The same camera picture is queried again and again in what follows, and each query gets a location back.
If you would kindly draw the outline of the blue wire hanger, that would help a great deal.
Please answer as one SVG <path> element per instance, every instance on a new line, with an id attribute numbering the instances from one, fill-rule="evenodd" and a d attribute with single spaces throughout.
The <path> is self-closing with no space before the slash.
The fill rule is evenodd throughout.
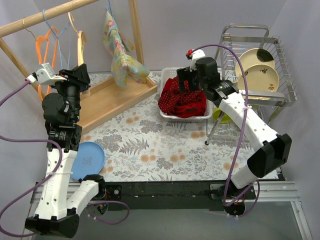
<path id="1" fill-rule="evenodd" d="M 112 14 L 112 7 L 111 7 L 111 1 L 110 1 L 110 0 L 107 0 L 107 6 L 106 6 L 106 8 L 107 8 L 107 11 L 108 11 L 110 14 Z"/>
<path id="2" fill-rule="evenodd" d="M 64 34 L 65 31 L 69 31 L 69 50 L 68 50 L 68 58 L 67 58 L 67 68 L 68 68 L 70 66 L 71 43 L 72 43 L 71 22 L 68 21 L 65 24 L 65 27 L 63 28 L 63 30 L 61 32 L 59 32 L 58 30 L 55 30 L 54 26 L 49 23 L 49 21 L 46 17 L 46 10 L 45 9 L 42 10 L 42 16 L 44 18 L 44 21 L 45 21 L 47 27 L 49 28 L 49 30 L 51 30 L 51 32 L 52 32 L 51 34 L 53 35 L 54 39 L 57 41 L 57 51 L 59 54 L 59 61 L 60 61 L 61 69 L 63 68 L 64 64 L 63 64 L 63 54 L 62 54 L 61 45 L 60 45 L 60 38 Z"/>

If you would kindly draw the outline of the pastel floral garment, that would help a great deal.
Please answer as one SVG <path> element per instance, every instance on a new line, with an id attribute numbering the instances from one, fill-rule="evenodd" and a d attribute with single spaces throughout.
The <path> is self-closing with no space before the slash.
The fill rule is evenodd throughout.
<path id="1" fill-rule="evenodd" d="M 144 83 L 150 71 L 137 59 L 128 55 L 128 52 L 135 50 L 135 45 L 119 31 L 109 11 L 105 15 L 102 39 L 105 49 L 112 56 L 110 71 L 115 83 L 120 87 L 126 87 L 128 79 L 139 84 Z"/>

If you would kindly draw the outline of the wooden hanger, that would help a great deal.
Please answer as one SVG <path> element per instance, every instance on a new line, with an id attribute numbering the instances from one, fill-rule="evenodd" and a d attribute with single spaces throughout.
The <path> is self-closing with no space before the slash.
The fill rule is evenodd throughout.
<path id="1" fill-rule="evenodd" d="M 74 25 L 74 17 L 71 12 L 68 12 L 68 18 L 71 27 L 77 35 L 77 65 L 80 66 L 85 63 L 84 61 L 84 48 L 87 42 L 87 36 L 83 31 L 78 31 Z"/>

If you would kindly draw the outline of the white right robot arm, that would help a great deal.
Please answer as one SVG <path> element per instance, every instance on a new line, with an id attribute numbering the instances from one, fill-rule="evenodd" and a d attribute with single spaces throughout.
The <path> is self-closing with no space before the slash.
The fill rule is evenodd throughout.
<path id="1" fill-rule="evenodd" d="M 212 194 L 226 199 L 237 199 L 254 181 L 266 176 L 288 161 L 292 139 L 270 128 L 249 108 L 238 88 L 230 80 L 222 80 L 216 61 L 202 57 L 195 61 L 195 69 L 179 68 L 176 71 L 181 93 L 200 90 L 240 128 L 240 138 L 246 137 L 254 154 L 236 173 L 229 173 L 224 186 Z"/>

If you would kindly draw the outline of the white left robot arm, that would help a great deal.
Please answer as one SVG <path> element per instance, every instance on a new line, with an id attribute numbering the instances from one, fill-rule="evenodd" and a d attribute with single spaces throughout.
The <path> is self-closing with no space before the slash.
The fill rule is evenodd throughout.
<path id="1" fill-rule="evenodd" d="M 76 159 L 82 127 L 78 125 L 81 110 L 81 92 L 90 87 L 86 64 L 55 74 L 49 63 L 35 69 L 39 85 L 56 89 L 42 102 L 43 118 L 48 134 L 47 168 L 39 204 L 25 228 L 46 236 L 73 238 L 78 230 L 80 215 L 91 200 L 106 196 L 104 179 L 97 174 L 84 177 L 80 187 L 67 197 L 71 170 Z"/>

